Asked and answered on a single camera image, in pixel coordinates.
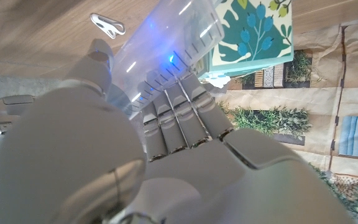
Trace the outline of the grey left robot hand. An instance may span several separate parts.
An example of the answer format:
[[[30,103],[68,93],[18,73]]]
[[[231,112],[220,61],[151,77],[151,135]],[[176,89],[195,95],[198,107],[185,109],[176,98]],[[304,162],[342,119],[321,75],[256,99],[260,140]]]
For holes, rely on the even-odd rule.
[[[296,153],[235,129],[193,74],[157,87],[146,145],[107,101],[110,46],[19,103],[0,144],[0,223],[352,223]]]

